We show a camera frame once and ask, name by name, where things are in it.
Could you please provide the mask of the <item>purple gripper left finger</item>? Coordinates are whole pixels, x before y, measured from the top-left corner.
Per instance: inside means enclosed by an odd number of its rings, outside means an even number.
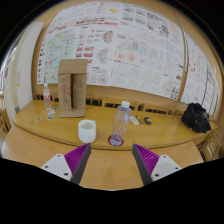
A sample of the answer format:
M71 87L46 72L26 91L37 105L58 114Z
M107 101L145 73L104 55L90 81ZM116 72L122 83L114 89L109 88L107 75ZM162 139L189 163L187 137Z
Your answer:
M65 155L56 154L42 169L79 185L90 154L91 144L87 143Z

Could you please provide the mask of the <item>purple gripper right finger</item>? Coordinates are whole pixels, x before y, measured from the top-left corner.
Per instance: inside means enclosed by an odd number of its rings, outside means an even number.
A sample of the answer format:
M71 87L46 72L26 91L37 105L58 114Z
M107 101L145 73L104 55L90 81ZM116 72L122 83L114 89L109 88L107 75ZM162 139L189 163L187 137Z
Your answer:
M181 170L181 167L168 155L159 156L137 144L133 145L132 154L144 185Z

